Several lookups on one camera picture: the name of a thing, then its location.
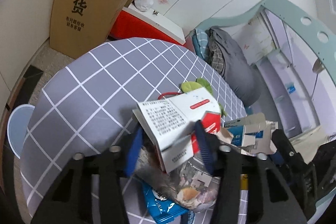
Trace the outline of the blue white carton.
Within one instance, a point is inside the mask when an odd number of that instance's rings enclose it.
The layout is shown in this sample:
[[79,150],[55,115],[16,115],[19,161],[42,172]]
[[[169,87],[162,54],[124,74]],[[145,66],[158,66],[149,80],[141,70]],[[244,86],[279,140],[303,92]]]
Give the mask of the blue white carton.
[[267,121],[263,113],[227,121],[224,128],[233,135],[231,144],[252,155],[273,155],[277,151],[272,142],[272,134],[278,129],[278,122]]

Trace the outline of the white red paper box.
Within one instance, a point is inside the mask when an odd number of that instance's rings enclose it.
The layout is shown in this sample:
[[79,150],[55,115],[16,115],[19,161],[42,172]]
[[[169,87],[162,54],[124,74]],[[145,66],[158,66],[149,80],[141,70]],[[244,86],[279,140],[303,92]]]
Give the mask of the white red paper box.
[[204,87],[166,99],[140,102],[133,114],[154,145],[160,169],[166,173],[178,168],[198,151],[195,122],[205,132],[221,129],[221,107]]

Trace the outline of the clear bag of trash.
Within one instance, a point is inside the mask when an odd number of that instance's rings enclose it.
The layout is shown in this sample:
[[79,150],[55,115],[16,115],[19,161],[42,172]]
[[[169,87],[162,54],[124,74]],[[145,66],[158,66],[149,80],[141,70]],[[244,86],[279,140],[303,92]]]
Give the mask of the clear bag of trash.
[[142,147],[135,174],[158,193],[194,212],[210,208],[217,200],[220,179],[208,174],[200,153],[164,173],[154,150]]

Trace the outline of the light blue trash bin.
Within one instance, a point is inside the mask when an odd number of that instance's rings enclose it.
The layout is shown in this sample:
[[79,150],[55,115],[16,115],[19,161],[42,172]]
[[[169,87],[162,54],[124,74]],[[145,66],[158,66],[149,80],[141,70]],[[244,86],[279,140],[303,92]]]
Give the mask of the light blue trash bin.
[[22,104],[16,107],[10,114],[7,122],[7,139],[14,155],[20,159],[23,143],[27,133],[27,126],[34,112],[35,106]]

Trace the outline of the green plush toy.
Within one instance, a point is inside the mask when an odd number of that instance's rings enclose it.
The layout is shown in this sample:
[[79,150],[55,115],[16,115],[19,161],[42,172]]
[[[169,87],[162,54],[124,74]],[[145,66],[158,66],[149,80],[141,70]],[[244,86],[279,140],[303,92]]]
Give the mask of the green plush toy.
[[203,78],[197,78],[195,81],[186,81],[181,83],[181,91],[184,93],[199,89],[199,88],[205,88],[211,95],[213,95],[213,89],[210,85],[210,83],[203,79]]

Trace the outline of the grey checkered tablecloth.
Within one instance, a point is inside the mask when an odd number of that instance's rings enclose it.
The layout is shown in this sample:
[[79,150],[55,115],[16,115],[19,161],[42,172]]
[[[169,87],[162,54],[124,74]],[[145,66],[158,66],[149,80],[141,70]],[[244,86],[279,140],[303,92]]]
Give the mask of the grey checkered tablecloth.
[[183,46],[146,38],[104,43],[58,71],[42,88],[21,153],[30,214],[77,152],[96,155],[134,130],[139,102],[207,80],[226,120],[246,115],[243,103],[205,61]]

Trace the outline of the blue snack wrapper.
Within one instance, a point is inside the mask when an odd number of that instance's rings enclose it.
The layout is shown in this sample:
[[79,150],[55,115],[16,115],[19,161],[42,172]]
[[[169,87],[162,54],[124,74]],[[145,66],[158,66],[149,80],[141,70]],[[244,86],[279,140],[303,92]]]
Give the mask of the blue snack wrapper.
[[142,182],[142,192],[146,208],[155,223],[172,223],[180,217],[180,223],[194,223],[195,213],[169,200],[153,189],[149,184]]

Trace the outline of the grey folded blanket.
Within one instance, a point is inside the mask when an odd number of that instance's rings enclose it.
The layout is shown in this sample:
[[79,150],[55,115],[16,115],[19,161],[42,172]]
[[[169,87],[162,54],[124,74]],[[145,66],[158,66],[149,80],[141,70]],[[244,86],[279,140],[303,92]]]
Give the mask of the grey folded blanket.
[[245,107],[253,105],[261,95],[261,77],[244,56],[230,34],[215,26],[206,31],[209,36],[209,62],[222,76]]

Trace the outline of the blue plaid pillow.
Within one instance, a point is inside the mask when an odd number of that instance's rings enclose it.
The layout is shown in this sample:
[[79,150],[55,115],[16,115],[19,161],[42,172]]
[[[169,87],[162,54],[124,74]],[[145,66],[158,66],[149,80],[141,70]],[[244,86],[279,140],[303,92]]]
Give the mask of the blue plaid pillow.
[[196,28],[192,34],[192,42],[196,55],[204,61],[208,62],[209,37],[207,34],[203,30]]

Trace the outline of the red white storage bench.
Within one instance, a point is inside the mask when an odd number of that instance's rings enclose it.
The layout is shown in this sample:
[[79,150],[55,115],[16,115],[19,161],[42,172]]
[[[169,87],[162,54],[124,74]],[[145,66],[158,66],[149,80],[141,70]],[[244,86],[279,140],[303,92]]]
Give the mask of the red white storage bench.
[[109,36],[115,39],[133,37],[160,39],[180,45],[186,42],[180,26],[153,9],[140,12],[133,5],[122,9]]

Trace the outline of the white plastic bag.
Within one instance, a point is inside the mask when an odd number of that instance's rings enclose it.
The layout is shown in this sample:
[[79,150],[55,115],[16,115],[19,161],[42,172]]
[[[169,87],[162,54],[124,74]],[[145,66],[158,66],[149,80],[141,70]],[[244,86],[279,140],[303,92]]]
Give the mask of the white plastic bag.
[[134,0],[134,6],[141,12],[148,11],[154,5],[154,0]]

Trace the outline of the teal bunk bed frame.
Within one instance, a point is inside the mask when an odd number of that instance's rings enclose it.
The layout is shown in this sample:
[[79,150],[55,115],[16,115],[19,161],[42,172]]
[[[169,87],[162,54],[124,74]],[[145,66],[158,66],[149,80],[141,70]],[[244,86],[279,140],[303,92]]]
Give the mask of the teal bunk bed frame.
[[320,20],[314,19],[288,0],[261,0],[243,14],[208,18],[197,28],[206,30],[212,26],[232,27],[247,23],[256,14],[268,10],[288,25],[317,55],[327,73],[335,81],[335,34]]

